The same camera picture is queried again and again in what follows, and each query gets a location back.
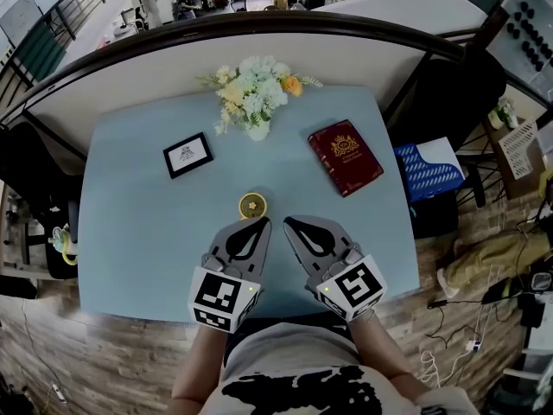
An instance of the white t-shirt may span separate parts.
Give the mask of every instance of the white t-shirt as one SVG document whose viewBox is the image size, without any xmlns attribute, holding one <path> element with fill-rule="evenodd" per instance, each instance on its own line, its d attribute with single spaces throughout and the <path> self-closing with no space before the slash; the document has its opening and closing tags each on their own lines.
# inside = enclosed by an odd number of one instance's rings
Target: white t-shirt
<svg viewBox="0 0 553 415">
<path fill-rule="evenodd" d="M 361 366 L 347 338 L 286 322 L 243 340 L 201 414 L 478 415 L 464 390 L 435 389 L 413 404 Z"/>
</svg>

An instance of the person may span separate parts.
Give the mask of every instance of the person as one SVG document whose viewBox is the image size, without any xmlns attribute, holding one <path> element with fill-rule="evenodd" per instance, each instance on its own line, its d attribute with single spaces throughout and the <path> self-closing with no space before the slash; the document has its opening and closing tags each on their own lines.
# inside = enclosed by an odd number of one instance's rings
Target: person
<svg viewBox="0 0 553 415">
<path fill-rule="evenodd" d="M 347 326 L 332 312 L 269 320 L 228 340 L 200 326 L 168 414 L 478 414 L 464 390 L 417 380 L 373 310 Z"/>
<path fill-rule="evenodd" d="M 146 22 L 146 18 L 140 12 L 140 6 L 138 8 L 135 8 L 135 20 L 137 28 L 143 28 L 146 31 L 149 30 L 149 24 L 148 22 Z"/>
<path fill-rule="evenodd" d="M 201 10 L 201 6 L 194 6 L 191 0 L 177 0 L 179 7 L 179 20 L 191 20 L 196 18 L 194 10 Z"/>
</svg>

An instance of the light blue table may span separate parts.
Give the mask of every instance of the light blue table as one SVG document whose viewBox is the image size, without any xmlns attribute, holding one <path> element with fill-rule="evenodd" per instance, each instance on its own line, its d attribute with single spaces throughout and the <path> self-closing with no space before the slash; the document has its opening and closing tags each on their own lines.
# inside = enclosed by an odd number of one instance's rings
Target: light blue table
<svg viewBox="0 0 553 415">
<path fill-rule="evenodd" d="M 238 129 L 216 137 L 212 93 L 133 106 L 99 119 L 86 165 L 79 217 L 79 290 L 84 310 L 190 321 L 194 267 L 213 236 L 239 219 L 238 201 L 256 191 L 273 225 L 264 293 L 251 316 L 326 310 L 303 289 L 307 274 L 283 232 L 291 214 L 337 220 L 388 283 L 387 297 L 419 287 L 415 242 L 399 171 L 377 104 L 364 87 L 306 90 L 278 109 L 270 135 L 254 142 Z M 341 198 L 308 134 L 349 119 L 384 174 Z M 163 150 L 203 131 L 214 160 L 174 180 Z"/>
</svg>

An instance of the white box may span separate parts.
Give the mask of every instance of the white box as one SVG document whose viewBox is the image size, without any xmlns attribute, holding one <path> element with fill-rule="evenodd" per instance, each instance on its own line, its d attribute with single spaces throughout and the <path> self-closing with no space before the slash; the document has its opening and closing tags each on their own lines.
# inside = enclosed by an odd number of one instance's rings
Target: white box
<svg viewBox="0 0 553 415">
<path fill-rule="evenodd" d="M 321 303 L 347 322 L 378 303 L 387 290 L 384 277 L 370 255 L 317 286 Z"/>
<path fill-rule="evenodd" d="M 261 284 L 196 267 L 188 308 L 200 324 L 233 334 L 257 303 Z"/>
</svg>

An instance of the picture frame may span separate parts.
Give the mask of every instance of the picture frame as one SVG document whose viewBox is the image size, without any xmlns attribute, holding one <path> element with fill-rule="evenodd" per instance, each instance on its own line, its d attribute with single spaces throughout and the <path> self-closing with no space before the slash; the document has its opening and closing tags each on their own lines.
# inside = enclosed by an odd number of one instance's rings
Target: picture frame
<svg viewBox="0 0 553 415">
<path fill-rule="evenodd" d="M 203 132 L 169 146 L 163 150 L 163 156 L 171 179 L 213 160 Z"/>
</svg>

